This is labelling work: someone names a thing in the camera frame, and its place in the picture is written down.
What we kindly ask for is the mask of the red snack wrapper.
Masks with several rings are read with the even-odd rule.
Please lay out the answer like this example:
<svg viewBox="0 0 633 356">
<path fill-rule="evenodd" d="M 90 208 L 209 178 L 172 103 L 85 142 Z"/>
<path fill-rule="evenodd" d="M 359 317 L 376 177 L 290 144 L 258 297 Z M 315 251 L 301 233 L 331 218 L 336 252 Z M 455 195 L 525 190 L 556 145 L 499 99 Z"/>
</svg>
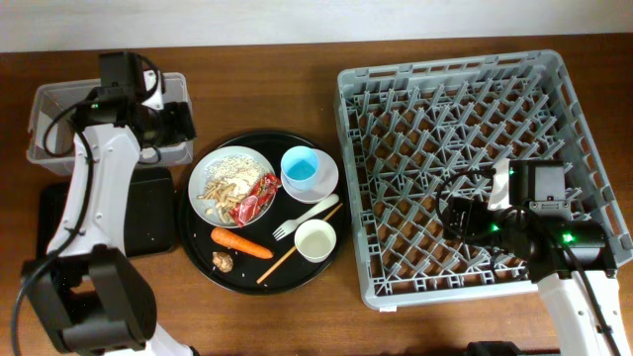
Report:
<svg viewBox="0 0 633 356">
<path fill-rule="evenodd" d="M 250 190 L 247 196 L 229 212 L 229 216 L 238 227 L 247 225 L 260 215 L 276 195 L 281 180 L 273 173 L 264 174 Z"/>
</svg>

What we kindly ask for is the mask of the light blue plastic cup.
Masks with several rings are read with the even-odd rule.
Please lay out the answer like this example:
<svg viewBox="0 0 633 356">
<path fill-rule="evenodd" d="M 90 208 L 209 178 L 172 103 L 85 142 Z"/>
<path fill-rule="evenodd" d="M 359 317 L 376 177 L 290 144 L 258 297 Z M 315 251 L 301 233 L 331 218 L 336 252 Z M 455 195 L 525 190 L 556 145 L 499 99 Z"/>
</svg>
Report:
<svg viewBox="0 0 633 356">
<path fill-rule="evenodd" d="M 281 159 L 282 176 L 300 191 L 310 190 L 316 184 L 319 169 L 317 153 L 307 146 L 294 146 Z"/>
</svg>

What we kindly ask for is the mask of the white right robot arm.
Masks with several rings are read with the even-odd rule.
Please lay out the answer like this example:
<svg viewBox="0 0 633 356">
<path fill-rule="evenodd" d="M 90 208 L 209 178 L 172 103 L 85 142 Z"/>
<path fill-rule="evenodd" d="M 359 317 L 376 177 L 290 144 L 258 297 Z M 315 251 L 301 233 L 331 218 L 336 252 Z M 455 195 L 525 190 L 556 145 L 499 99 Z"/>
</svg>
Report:
<svg viewBox="0 0 633 356">
<path fill-rule="evenodd" d="M 628 355 L 616 265 L 595 221 L 574 221 L 566 201 L 524 200 L 501 210 L 437 200 L 445 236 L 523 260 L 555 326 L 564 355 Z"/>
</svg>

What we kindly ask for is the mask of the pale pink bowl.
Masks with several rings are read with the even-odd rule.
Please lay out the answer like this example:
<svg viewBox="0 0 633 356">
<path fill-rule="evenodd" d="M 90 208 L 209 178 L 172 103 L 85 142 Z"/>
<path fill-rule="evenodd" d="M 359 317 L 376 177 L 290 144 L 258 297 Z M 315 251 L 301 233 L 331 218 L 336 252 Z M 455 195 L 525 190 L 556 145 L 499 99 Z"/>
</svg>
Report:
<svg viewBox="0 0 633 356">
<path fill-rule="evenodd" d="M 313 148 L 313 150 L 319 158 L 320 169 L 316 177 L 316 184 L 310 190 L 300 191 L 295 189 L 282 176 L 281 170 L 281 181 L 284 190 L 293 199 L 305 204 L 317 203 L 333 193 L 339 178 L 338 168 L 333 158 L 320 149 Z"/>
</svg>

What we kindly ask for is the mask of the white paper cup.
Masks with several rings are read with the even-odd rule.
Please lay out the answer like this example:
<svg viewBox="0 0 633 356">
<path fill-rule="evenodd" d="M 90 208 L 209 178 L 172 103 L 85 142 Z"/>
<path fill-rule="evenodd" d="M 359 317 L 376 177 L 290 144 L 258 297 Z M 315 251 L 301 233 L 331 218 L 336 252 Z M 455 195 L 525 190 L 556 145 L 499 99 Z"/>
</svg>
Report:
<svg viewBox="0 0 633 356">
<path fill-rule="evenodd" d="M 323 262 L 333 251 L 336 242 L 334 228 L 323 220 L 308 220 L 295 231 L 298 252 L 311 263 Z"/>
</svg>

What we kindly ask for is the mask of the grey plate with food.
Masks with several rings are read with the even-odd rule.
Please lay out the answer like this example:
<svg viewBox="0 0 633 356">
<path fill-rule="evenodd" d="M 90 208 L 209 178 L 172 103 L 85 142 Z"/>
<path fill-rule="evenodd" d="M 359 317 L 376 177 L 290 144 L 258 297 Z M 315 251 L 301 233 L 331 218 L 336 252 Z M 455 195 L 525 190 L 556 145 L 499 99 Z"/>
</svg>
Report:
<svg viewBox="0 0 633 356">
<path fill-rule="evenodd" d="M 204 222 L 238 228 L 230 211 L 247 197 L 266 174 L 274 173 L 267 158 L 252 148 L 230 145 L 207 154 L 194 168 L 188 198 Z"/>
</svg>

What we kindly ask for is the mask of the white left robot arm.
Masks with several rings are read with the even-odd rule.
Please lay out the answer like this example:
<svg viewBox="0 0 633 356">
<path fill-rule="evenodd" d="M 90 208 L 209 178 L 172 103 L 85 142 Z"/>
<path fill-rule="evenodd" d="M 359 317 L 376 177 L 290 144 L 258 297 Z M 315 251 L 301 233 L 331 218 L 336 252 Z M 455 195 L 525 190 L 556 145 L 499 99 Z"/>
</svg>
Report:
<svg viewBox="0 0 633 356">
<path fill-rule="evenodd" d="M 46 256 L 29 261 L 17 300 L 29 301 L 55 349 L 80 355 L 194 355 L 157 322 L 154 293 L 126 256 L 131 178 L 163 88 L 116 81 L 70 107 L 75 163 Z"/>
</svg>

